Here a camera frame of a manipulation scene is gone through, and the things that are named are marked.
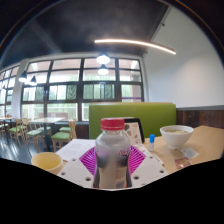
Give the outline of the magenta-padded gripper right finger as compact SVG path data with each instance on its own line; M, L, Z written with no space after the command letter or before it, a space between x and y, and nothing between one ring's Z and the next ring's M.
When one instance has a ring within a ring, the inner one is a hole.
M131 147L128 168L133 188L143 187L168 175L161 162L144 146Z

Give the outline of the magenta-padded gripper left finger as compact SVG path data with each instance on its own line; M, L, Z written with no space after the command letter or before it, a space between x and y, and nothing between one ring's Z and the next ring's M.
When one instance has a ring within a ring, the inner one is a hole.
M95 148L79 150L59 150L57 152L67 161L59 176L84 188L92 188L96 173Z

